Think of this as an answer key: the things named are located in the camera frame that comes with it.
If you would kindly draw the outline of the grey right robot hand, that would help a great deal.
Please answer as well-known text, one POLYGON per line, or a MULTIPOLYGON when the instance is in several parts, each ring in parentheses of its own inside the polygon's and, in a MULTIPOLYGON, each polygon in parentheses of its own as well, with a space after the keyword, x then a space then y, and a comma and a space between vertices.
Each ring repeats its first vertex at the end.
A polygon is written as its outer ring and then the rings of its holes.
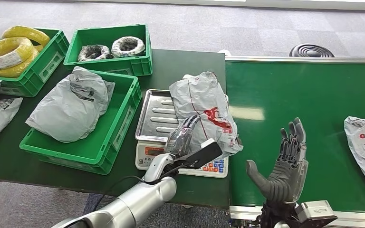
POLYGON ((268 201, 293 203, 302 193, 308 161, 306 132, 300 118, 288 123, 289 133, 280 129, 279 154, 270 175, 265 178, 255 161, 246 160, 246 173, 268 201))

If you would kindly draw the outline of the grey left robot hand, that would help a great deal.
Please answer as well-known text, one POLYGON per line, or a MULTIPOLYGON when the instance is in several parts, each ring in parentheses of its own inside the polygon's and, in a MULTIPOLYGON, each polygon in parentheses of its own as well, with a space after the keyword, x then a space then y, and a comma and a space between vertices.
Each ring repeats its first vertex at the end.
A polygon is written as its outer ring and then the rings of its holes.
POLYGON ((169 135, 164 152, 173 154, 175 158, 191 153, 190 143, 195 125, 200 120, 199 115, 185 118, 169 135))

